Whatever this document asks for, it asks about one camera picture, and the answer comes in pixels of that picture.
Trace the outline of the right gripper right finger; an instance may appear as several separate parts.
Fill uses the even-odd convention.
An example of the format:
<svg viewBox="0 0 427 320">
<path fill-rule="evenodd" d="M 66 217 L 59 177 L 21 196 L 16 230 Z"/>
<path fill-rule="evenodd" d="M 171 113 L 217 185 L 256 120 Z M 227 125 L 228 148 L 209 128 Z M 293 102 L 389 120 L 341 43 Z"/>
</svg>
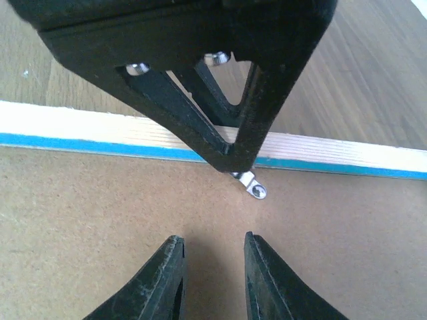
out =
<svg viewBox="0 0 427 320">
<path fill-rule="evenodd" d="M 345 319 L 308 287 L 260 235 L 244 241 L 248 319 Z"/>
</svg>

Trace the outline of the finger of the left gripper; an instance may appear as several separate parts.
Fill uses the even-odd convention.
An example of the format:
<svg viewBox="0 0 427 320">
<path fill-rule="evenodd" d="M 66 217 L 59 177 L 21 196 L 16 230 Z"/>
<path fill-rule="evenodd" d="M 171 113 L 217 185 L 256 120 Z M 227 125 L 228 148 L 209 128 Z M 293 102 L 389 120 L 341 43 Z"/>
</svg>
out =
<svg viewBox="0 0 427 320">
<path fill-rule="evenodd" d="M 249 170 L 272 122 L 330 23 L 327 13 L 250 21 L 233 13 L 143 14 L 41 32 L 54 58 L 165 127 L 218 171 Z M 168 71 L 213 51 L 254 65 L 238 135 L 227 143 L 179 92 Z"/>
</svg>

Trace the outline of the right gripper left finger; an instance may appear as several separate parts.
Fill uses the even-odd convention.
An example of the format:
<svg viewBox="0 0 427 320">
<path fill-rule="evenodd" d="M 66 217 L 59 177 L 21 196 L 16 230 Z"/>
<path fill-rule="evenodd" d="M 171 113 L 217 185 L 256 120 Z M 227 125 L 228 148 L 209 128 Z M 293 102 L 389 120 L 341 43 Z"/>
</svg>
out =
<svg viewBox="0 0 427 320">
<path fill-rule="evenodd" d="M 168 237 L 117 293 L 85 318 L 184 319 L 184 238 Z"/>
</svg>

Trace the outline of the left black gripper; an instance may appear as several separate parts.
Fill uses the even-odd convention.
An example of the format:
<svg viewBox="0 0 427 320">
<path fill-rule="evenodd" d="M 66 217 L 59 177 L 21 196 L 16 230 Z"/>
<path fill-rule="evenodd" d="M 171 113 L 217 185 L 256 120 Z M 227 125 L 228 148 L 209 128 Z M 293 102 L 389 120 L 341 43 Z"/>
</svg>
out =
<svg viewBox="0 0 427 320">
<path fill-rule="evenodd" d="M 119 28 L 144 33 L 262 31 L 326 28 L 337 1 L 10 1 L 39 33 L 88 33 Z M 248 63 L 240 100 L 226 97 L 205 61 L 172 71 L 213 125 L 246 123 L 254 64 Z"/>
</svg>

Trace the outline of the brown backing board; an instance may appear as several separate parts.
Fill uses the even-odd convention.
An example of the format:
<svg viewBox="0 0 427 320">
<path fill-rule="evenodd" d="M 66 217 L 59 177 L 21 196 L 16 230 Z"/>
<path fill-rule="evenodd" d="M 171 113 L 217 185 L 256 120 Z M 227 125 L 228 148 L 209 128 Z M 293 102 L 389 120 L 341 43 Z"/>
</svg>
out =
<svg viewBox="0 0 427 320">
<path fill-rule="evenodd" d="M 426 183 L 258 169 L 254 199 L 198 163 L 1 150 L 1 318 L 81 319 L 170 235 L 187 319 L 245 319 L 244 237 L 261 235 L 350 319 L 426 318 Z"/>
</svg>

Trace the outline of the blue wooden picture frame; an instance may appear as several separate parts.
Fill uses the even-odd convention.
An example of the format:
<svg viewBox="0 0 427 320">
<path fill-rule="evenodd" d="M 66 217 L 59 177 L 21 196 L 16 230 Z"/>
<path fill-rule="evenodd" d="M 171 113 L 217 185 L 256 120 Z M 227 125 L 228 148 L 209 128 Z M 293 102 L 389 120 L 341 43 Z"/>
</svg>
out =
<svg viewBox="0 0 427 320">
<path fill-rule="evenodd" d="M 173 133 L 146 117 L 1 102 L 1 145 L 201 162 Z M 426 179 L 426 151 L 268 133 L 257 167 Z"/>
</svg>

